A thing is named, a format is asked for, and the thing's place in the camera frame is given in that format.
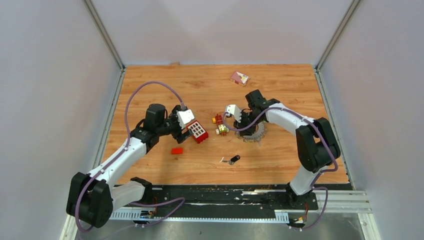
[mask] white wall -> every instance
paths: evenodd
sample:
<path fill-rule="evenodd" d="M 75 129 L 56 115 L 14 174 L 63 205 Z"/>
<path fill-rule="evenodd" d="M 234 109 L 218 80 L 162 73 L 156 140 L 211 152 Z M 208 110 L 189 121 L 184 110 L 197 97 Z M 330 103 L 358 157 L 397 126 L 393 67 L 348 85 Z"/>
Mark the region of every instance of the white wall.
<path fill-rule="evenodd" d="M 351 0 L 93 0 L 127 65 L 317 64 Z"/>
<path fill-rule="evenodd" d="M 424 1 L 364 0 L 322 70 L 384 240 L 422 239 Z"/>
<path fill-rule="evenodd" d="M 81 0 L 0 0 L 0 239 L 59 238 L 119 74 Z"/>

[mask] wooden tabletop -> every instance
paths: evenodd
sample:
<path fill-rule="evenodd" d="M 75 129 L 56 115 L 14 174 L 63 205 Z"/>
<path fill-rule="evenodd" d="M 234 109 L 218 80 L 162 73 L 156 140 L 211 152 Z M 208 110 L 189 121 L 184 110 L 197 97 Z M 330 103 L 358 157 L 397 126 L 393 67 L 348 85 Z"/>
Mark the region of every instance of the wooden tabletop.
<path fill-rule="evenodd" d="M 230 81 L 234 71 L 250 76 L 246 86 Z M 128 98 L 148 81 L 160 81 L 174 88 L 209 133 L 209 138 L 198 144 L 190 137 L 178 145 L 171 136 L 162 136 L 159 143 L 122 176 L 121 184 L 132 177 L 146 179 L 154 185 L 286 184 L 300 166 L 295 136 L 267 123 L 268 131 L 261 145 L 243 142 L 233 131 L 227 136 L 216 135 L 212 118 L 222 114 L 229 104 L 247 107 L 245 95 L 256 89 L 266 99 L 275 98 L 300 114 L 327 118 L 313 69 L 307 64 L 129 66 L 103 160 L 125 141 L 124 111 Z M 130 129 L 145 118 L 146 109 L 153 103 L 165 105 L 170 112 L 179 101 L 165 87 L 147 85 L 130 104 Z M 183 154 L 172 155 L 172 148 L 183 148 Z M 235 155 L 241 159 L 234 165 L 220 163 L 222 157 L 229 160 Z M 324 174 L 319 183 L 348 182 L 341 159 L 337 162 L 339 170 Z"/>

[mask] robotic arm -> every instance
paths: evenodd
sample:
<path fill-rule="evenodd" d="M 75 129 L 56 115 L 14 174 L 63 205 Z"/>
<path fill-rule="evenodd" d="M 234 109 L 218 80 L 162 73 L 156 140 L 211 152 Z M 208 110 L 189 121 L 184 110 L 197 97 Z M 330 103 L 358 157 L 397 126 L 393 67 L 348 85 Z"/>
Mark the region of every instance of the robotic arm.
<path fill-rule="evenodd" d="M 152 184 L 144 179 L 134 177 L 124 185 L 114 186 L 129 167 L 159 142 L 160 136 L 172 135 L 179 144 L 190 137 L 193 133 L 190 130 L 183 133 L 183 130 L 186 124 L 194 119 L 192 111 L 186 107 L 182 109 L 180 105 L 176 105 L 168 116 L 165 106 L 151 104 L 146 111 L 145 119 L 131 131 L 128 146 L 125 142 L 105 162 L 88 174 L 78 172 L 74 175 L 70 184 L 66 212 L 75 216 L 78 197 L 89 181 L 92 182 L 83 193 L 79 205 L 79 219 L 96 228 L 102 227 L 115 210 L 131 202 L 150 201 Z"/>
<path fill-rule="evenodd" d="M 291 205 L 303 203 L 312 191 L 320 172 L 333 163 L 323 143 L 315 143 L 314 137 L 319 136 L 309 123 L 319 130 L 324 138 L 321 140 L 327 143 L 335 159 L 341 154 L 329 121 L 323 117 L 313 119 L 301 115 L 274 98 L 266 100 L 258 89 L 245 97 L 250 111 L 242 111 L 232 104 L 226 107 L 225 116 L 234 116 L 233 126 L 239 130 L 240 136 L 251 136 L 256 131 L 256 125 L 261 122 L 277 124 L 296 136 L 297 154 L 301 165 L 286 190 Z"/>

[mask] red box with white squares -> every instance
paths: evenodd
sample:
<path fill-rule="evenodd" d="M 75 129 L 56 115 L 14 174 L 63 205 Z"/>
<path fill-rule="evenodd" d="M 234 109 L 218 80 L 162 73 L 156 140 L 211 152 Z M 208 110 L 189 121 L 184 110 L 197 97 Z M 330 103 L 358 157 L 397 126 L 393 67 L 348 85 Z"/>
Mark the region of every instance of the red box with white squares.
<path fill-rule="evenodd" d="M 201 143 L 203 140 L 209 137 L 208 132 L 203 128 L 200 123 L 195 120 L 187 126 L 187 129 L 190 129 L 193 132 L 192 137 L 196 141 L 196 143 Z"/>

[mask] white panel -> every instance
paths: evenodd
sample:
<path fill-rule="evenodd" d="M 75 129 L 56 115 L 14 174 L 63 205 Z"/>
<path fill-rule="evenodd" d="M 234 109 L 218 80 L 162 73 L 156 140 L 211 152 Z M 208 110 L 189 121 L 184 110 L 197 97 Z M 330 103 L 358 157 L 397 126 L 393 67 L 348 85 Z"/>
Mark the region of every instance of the white panel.
<path fill-rule="evenodd" d="M 57 240 L 120 71 L 83 1 L 0 6 L 0 239 Z"/>
<path fill-rule="evenodd" d="M 351 0 L 94 0 L 127 65 L 317 64 Z"/>
<path fill-rule="evenodd" d="M 424 234 L 423 9 L 362 1 L 322 70 L 349 172 L 385 240 Z"/>

